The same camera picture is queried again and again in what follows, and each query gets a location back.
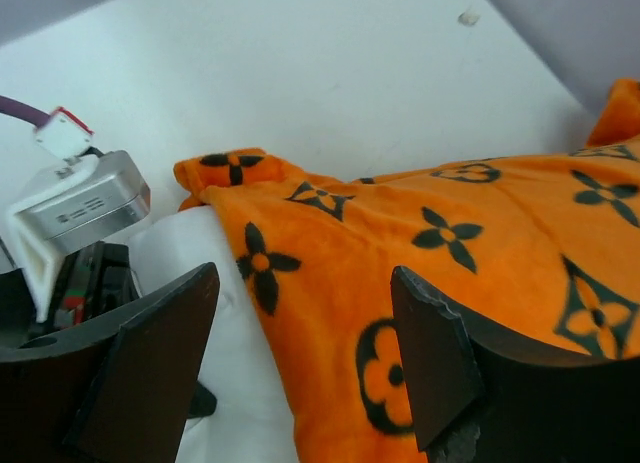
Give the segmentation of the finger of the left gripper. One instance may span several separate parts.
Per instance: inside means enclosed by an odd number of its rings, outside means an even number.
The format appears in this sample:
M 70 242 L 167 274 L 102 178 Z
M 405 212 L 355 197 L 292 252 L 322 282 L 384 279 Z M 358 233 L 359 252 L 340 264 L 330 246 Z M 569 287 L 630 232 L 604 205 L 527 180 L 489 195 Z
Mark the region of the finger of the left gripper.
M 218 400 L 216 396 L 200 381 L 197 381 L 190 401 L 187 418 L 199 419 L 212 416 L 216 411 L 217 404 Z

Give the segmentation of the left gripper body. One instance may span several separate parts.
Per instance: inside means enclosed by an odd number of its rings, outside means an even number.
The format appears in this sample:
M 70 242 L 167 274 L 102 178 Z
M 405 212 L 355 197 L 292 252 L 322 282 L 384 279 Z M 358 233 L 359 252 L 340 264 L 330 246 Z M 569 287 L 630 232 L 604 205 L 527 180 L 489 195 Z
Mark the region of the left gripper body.
M 1 349 L 47 346 L 54 333 L 76 328 L 138 298 L 129 247 L 99 241 L 64 258 L 46 319 L 38 323 L 24 272 L 6 255 L 1 265 Z

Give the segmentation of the white pillow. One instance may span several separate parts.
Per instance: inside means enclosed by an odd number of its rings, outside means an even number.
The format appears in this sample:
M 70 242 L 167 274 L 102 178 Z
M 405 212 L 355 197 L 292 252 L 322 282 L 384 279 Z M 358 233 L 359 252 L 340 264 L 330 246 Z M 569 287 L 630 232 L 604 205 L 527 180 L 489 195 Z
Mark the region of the white pillow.
M 281 378 L 214 210 L 203 206 L 165 217 L 128 246 L 143 295 L 203 263 L 218 270 L 217 308 L 199 373 L 217 408 L 185 424 L 177 461 L 297 461 Z

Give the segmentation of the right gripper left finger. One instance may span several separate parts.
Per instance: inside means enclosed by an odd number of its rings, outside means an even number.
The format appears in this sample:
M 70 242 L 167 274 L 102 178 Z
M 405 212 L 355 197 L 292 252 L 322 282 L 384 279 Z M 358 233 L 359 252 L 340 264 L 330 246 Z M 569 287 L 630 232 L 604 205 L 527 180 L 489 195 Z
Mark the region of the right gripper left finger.
M 175 461 L 218 290 L 205 263 L 76 327 L 3 348 L 2 461 Z

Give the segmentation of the orange patterned pillowcase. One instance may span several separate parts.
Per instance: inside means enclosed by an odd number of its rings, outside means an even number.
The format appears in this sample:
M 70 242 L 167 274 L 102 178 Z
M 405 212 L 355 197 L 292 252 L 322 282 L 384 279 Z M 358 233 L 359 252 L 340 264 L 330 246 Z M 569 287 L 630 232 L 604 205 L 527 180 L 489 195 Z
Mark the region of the orange patterned pillowcase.
M 257 311 L 303 462 L 417 462 L 391 273 L 406 266 L 526 336 L 639 353 L 639 84 L 617 81 L 585 147 L 350 183 L 260 149 L 178 162 Z

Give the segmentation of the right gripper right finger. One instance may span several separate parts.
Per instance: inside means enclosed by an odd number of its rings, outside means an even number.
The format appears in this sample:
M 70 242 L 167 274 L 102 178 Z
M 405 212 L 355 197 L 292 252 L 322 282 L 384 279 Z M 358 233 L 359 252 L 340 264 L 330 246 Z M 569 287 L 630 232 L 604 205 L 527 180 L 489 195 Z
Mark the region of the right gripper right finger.
M 639 361 L 513 331 L 412 270 L 391 276 L 418 449 L 432 462 L 635 462 Z

